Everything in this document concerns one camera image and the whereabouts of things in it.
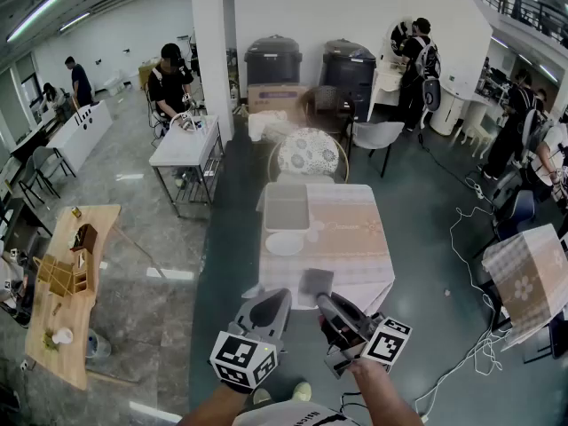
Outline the gold frame floral chair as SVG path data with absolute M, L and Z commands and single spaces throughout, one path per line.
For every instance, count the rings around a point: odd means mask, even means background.
M 347 183 L 350 162 L 345 149 L 323 130 L 295 130 L 278 142 L 268 156 L 266 175 L 269 182 Z

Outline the chequered floral tablecloth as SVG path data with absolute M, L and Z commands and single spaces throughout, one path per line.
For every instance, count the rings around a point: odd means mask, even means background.
M 504 350 L 536 334 L 568 304 L 568 257 L 552 224 L 493 244 L 482 266 L 511 320 Z

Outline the person's white shirt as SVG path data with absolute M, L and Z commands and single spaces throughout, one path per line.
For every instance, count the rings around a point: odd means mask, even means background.
M 288 400 L 238 415 L 233 426 L 358 426 L 355 421 L 311 401 Z

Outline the light wooden desk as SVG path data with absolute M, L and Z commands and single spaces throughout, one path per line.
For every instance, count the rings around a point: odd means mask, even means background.
M 87 388 L 85 360 L 88 331 L 99 286 L 99 265 L 108 234 L 113 229 L 121 207 L 116 204 L 81 205 L 79 210 L 82 213 L 80 217 L 76 217 L 70 207 L 60 211 L 46 254 L 59 262 L 73 263 L 75 254 L 69 248 L 69 242 L 81 225 L 92 225 L 98 232 L 92 253 L 93 290 L 60 297 L 50 291 L 48 283 L 39 280 L 35 284 L 25 354 L 53 375 L 84 391 Z M 56 351 L 47 349 L 44 343 L 45 333 L 56 333 L 63 327 L 71 330 L 73 341 L 61 344 Z

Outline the blue chair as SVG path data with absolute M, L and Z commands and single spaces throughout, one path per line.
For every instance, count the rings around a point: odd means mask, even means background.
M 531 190 L 519 190 L 506 214 L 493 227 L 494 238 L 504 241 L 518 233 L 519 226 L 534 218 L 535 203 Z

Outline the grey plastic chair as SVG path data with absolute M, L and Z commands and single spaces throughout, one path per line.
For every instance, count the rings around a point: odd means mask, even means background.
M 384 176 L 388 165 L 391 146 L 398 139 L 404 129 L 403 122 L 355 122 L 352 130 L 352 143 L 368 151 L 368 158 L 371 158 L 377 150 L 386 150 L 383 158 L 381 177 Z

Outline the pink patterned tablecloth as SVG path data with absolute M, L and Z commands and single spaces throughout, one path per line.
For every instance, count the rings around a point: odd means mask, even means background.
M 276 256 L 265 247 L 271 234 L 261 225 L 258 281 L 254 293 L 287 288 L 297 310 L 298 284 L 310 268 L 334 273 L 332 291 L 366 314 L 378 311 L 395 280 L 386 236 L 372 189 L 367 185 L 307 184 L 310 228 L 303 249 Z

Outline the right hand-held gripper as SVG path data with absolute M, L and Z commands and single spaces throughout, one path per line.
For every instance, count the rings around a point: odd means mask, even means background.
M 390 369 L 413 332 L 412 327 L 392 317 L 368 321 L 358 306 L 336 292 L 319 293 L 316 304 L 320 331 L 330 346 L 324 362 L 337 379 L 351 363 L 360 359 L 369 359 Z M 340 320 L 337 332 L 331 325 L 335 319 Z

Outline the brown wooden box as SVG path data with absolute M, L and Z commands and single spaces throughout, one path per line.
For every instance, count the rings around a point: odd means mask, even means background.
M 98 232 L 91 224 L 82 225 L 75 234 L 71 250 L 77 252 L 86 249 L 93 253 L 97 237 Z

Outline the white cabinet with black dots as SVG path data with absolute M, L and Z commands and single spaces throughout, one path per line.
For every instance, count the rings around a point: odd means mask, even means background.
M 105 100 L 95 106 L 81 107 L 57 131 L 47 147 L 55 149 L 77 173 L 112 124 Z

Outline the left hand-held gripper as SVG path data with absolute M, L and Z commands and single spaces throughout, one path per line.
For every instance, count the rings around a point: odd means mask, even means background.
M 291 307 L 287 288 L 266 291 L 240 307 L 227 330 L 219 332 L 209 356 L 222 383 L 239 393 L 252 393 L 276 369 Z

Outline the person's left forearm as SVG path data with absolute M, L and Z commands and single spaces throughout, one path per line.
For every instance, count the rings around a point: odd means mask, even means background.
M 248 393 L 241 393 L 222 383 L 176 426 L 232 426 L 246 404 Z

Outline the person's right forearm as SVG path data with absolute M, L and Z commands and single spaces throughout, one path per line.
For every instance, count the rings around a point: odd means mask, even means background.
M 379 362 L 356 359 L 348 370 L 359 387 L 373 426 L 423 426 L 420 416 L 399 396 Z

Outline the grey rectangular tray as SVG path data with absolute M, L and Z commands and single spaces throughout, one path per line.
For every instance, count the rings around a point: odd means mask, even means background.
M 268 233 L 306 233 L 309 228 L 306 185 L 269 183 L 264 196 L 264 229 Z

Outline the white stool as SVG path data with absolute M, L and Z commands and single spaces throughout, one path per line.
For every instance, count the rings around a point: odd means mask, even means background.
M 462 145 L 464 145 L 467 140 L 469 140 L 471 146 L 476 144 L 471 157 L 477 157 L 479 160 L 483 160 L 498 133 L 499 131 L 495 128 L 486 130 L 483 126 L 468 126 L 465 128 L 462 125 L 454 135 L 454 141 L 461 138 Z

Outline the clear water bottle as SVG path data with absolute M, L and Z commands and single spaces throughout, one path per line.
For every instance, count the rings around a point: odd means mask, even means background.
M 111 354 L 111 344 L 103 336 L 89 329 L 85 357 L 87 359 L 103 359 Z

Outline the black balcony railing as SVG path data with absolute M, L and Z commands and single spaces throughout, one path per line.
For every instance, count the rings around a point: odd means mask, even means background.
M 568 11 L 539 0 L 480 0 L 499 14 L 534 28 L 568 49 Z

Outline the ceiling light strip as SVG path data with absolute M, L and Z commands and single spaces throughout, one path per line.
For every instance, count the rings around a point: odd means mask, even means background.
M 11 43 L 20 37 L 28 28 L 30 28 L 41 16 L 43 16 L 53 5 L 60 0 L 42 0 L 6 37 L 6 42 Z
M 81 14 L 80 16 L 75 17 L 74 19 L 70 20 L 69 22 L 65 23 L 63 26 L 61 26 L 59 28 L 59 32 L 63 32 L 69 28 L 71 28 L 72 26 L 74 26 L 75 24 L 79 23 L 80 21 L 85 20 L 86 18 L 88 18 L 91 15 L 90 12 L 86 12 L 84 14 Z

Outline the white crumpled cloth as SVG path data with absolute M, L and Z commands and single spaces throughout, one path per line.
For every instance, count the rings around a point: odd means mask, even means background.
M 284 110 L 265 110 L 248 116 L 248 135 L 253 143 L 278 143 L 301 127 Z

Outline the white round cabinet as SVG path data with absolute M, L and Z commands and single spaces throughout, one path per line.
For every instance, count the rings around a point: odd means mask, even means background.
M 441 136 L 451 135 L 460 119 L 463 131 L 478 127 L 490 105 L 487 99 L 477 93 L 473 93 L 467 99 L 457 92 L 442 87 L 440 106 L 430 119 L 430 127 Z

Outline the brown wicker chair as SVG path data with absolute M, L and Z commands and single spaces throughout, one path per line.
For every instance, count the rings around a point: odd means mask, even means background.
M 321 85 L 309 89 L 298 105 L 304 112 L 306 125 L 335 138 L 350 157 L 356 114 L 352 98 L 334 86 Z

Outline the white vanity table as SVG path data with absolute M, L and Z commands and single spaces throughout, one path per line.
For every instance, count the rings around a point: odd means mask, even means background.
M 383 44 L 376 57 L 376 68 L 373 76 L 372 91 L 369 100 L 367 120 L 376 104 L 396 106 L 399 99 L 399 89 L 406 66 L 398 55 L 401 44 L 408 34 L 409 20 L 398 18 L 392 22 L 385 32 Z

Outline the cardboard box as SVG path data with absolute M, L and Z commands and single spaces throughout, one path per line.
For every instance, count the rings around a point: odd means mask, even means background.
M 263 111 L 285 111 L 288 116 L 296 114 L 302 96 L 308 88 L 302 84 L 269 83 L 248 86 L 248 111 L 257 114 Z

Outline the white metal-legged table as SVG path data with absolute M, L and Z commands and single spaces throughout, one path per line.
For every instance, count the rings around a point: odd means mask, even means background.
M 149 164 L 176 217 L 186 217 L 183 206 L 213 205 L 224 158 L 216 115 L 189 115 L 185 127 L 170 123 Z

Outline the white round plate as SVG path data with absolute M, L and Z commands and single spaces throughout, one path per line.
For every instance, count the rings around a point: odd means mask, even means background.
M 293 256 L 304 247 L 304 237 L 299 233 L 271 233 L 265 240 L 266 249 L 276 256 Z

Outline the light wooden organizer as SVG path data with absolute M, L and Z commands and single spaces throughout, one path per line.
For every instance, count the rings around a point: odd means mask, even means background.
M 74 261 L 71 263 L 48 254 L 43 258 L 33 257 L 37 267 L 36 278 L 48 285 L 50 293 L 61 298 L 93 292 L 95 288 L 91 252 L 81 249 L 73 256 Z

